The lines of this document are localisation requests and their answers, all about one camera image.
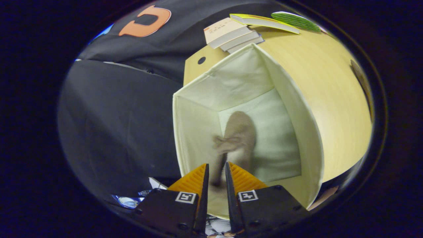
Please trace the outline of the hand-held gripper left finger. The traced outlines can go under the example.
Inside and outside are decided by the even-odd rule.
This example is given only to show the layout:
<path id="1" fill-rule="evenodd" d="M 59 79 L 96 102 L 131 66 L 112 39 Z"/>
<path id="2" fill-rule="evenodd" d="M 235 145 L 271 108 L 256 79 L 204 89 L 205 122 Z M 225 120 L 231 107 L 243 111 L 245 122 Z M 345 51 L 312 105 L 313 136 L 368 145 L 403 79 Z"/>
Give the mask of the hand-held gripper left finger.
<path id="1" fill-rule="evenodd" d="M 168 189 L 154 189 L 132 212 L 133 221 L 164 238 L 205 238 L 209 165 L 202 164 Z"/>

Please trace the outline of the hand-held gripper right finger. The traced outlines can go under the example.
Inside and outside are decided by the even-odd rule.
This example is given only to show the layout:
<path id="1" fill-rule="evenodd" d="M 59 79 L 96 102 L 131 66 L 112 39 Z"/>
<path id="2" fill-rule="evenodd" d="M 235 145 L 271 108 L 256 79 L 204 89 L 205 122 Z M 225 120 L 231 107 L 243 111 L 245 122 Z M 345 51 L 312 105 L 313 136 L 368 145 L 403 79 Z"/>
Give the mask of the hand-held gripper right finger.
<path id="1" fill-rule="evenodd" d="M 236 164 L 226 163 L 225 176 L 231 229 L 237 236 L 271 236 L 311 215 L 284 187 L 267 186 Z"/>

